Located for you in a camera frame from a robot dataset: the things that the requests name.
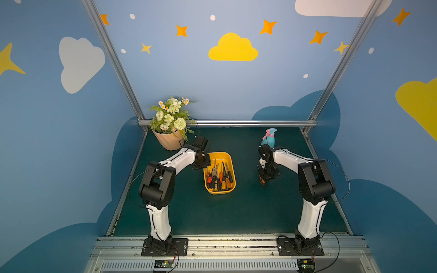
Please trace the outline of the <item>yellow plastic storage box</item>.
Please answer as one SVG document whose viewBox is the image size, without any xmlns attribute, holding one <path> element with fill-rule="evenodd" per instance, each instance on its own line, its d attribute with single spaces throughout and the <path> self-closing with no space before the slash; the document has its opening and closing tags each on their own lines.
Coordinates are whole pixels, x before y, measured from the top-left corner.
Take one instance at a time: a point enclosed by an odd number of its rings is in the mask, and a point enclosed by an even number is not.
<svg viewBox="0 0 437 273">
<path fill-rule="evenodd" d="M 211 163 L 203 169 L 206 190 L 212 195 L 231 193 L 236 188 L 231 156 L 227 152 L 212 152 L 209 157 Z"/>
</svg>

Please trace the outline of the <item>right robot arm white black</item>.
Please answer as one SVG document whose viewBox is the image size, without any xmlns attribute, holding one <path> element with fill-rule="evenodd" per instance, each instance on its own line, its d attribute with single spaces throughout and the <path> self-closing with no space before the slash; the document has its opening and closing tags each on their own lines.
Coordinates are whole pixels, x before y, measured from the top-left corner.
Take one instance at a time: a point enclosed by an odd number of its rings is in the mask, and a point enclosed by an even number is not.
<svg viewBox="0 0 437 273">
<path fill-rule="evenodd" d="M 316 250 L 320 244 L 320 223 L 328 199 L 336 191 L 325 160 L 297 155 L 283 147 L 263 144 L 258 148 L 258 176 L 262 185 L 279 176 L 279 166 L 298 174 L 299 192 L 303 210 L 292 244 L 295 251 L 303 253 Z"/>
</svg>

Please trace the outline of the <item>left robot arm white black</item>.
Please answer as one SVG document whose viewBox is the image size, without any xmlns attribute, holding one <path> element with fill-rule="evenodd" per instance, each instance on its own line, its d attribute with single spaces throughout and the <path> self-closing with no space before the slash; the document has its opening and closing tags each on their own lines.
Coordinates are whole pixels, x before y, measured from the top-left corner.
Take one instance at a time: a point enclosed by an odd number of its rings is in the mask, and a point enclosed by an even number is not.
<svg viewBox="0 0 437 273">
<path fill-rule="evenodd" d="M 206 146 L 208 140 L 196 136 L 191 144 L 160 162 L 150 162 L 146 167 L 138 195 L 149 213 L 151 231 L 146 244 L 167 253 L 173 246 L 173 231 L 169 221 L 168 206 L 173 198 L 176 175 L 188 166 L 202 169 L 210 166 L 211 160 Z"/>
</svg>

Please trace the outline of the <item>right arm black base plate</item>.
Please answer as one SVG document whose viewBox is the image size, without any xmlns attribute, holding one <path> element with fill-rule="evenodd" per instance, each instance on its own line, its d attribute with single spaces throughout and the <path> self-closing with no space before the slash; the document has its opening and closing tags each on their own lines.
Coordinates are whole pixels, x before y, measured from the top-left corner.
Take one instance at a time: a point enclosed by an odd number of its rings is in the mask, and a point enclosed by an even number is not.
<svg viewBox="0 0 437 273">
<path fill-rule="evenodd" d="M 280 235 L 276 238 L 276 242 L 280 256 L 324 256 L 319 237 L 307 240 Z"/>
</svg>

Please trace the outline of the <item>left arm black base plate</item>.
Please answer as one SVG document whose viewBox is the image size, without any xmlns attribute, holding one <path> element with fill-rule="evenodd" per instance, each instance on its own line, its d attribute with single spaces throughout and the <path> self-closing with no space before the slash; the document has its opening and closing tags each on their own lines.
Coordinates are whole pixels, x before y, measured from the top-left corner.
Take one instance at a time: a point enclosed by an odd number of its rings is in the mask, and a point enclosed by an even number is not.
<svg viewBox="0 0 437 273">
<path fill-rule="evenodd" d="M 165 241 L 160 241 L 149 237 L 145 239 L 141 251 L 142 257 L 169 257 L 172 255 L 186 257 L 188 251 L 189 240 L 187 238 L 169 238 Z"/>
</svg>

